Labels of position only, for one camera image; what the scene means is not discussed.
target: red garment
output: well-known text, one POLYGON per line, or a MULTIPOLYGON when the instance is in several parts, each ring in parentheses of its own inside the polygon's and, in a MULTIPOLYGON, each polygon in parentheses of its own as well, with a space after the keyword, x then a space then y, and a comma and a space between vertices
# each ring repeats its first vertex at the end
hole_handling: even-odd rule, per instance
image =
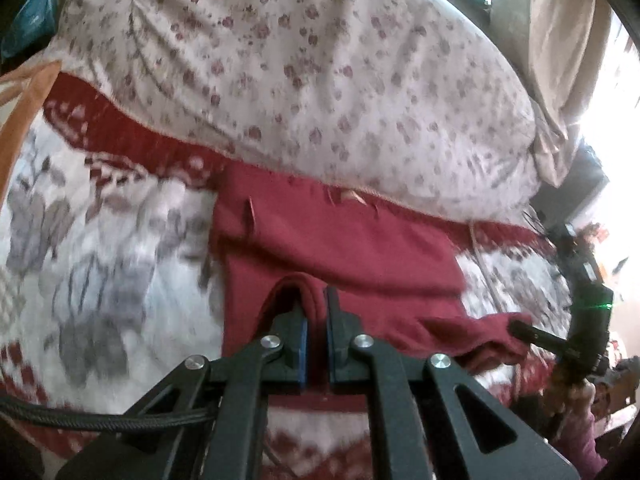
POLYGON ((310 179, 229 164, 220 181, 211 235, 225 266, 223 354, 268 327, 265 302, 283 278, 302 293, 309 320, 311 370, 324 368, 326 284, 365 332, 405 354, 445 352, 478 373, 514 364, 528 346, 507 323, 524 314, 467 317, 465 280, 441 219, 409 219, 384 207, 341 202, 336 189, 310 179))

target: curtain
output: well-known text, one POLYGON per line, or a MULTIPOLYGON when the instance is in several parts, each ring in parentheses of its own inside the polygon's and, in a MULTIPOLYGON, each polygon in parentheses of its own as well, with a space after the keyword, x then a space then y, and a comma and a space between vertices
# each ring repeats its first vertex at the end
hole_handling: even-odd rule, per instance
POLYGON ((540 179, 560 186, 580 145, 609 36, 606 0, 492 0, 490 37, 532 96, 540 179))

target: metal bolt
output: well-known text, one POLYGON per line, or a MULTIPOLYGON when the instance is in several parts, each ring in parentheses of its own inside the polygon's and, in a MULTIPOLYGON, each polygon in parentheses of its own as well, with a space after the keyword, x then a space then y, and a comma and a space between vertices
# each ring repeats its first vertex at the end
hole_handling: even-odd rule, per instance
POLYGON ((434 368, 449 368, 451 359, 446 354, 434 354, 431 356, 431 364, 434 368))
POLYGON ((369 348, 373 346, 373 338, 367 334, 360 334, 353 338, 353 344, 358 348, 369 348))
POLYGON ((184 365, 187 367, 187 370, 200 370, 205 363, 204 356, 201 355, 190 355, 184 360, 184 365))
POLYGON ((276 335, 266 335, 260 339, 260 344, 265 348, 277 348, 280 343, 280 338, 276 335))

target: purple sleeve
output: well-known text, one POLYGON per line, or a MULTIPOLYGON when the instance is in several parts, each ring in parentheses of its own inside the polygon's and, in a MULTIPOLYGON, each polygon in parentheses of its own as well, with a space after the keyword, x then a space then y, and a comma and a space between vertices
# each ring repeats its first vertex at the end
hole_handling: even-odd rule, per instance
POLYGON ((593 414, 587 418, 568 415, 560 438, 554 447, 580 473, 582 480, 593 480, 607 463, 596 453, 596 441, 593 434, 593 414))

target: blue object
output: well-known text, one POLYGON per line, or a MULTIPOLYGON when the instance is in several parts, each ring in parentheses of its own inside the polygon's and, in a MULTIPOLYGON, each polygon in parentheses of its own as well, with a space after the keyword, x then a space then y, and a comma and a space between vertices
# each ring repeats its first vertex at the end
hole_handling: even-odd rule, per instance
POLYGON ((0 44, 2 60, 20 54, 40 38, 56 33, 56 0, 27 0, 0 44))

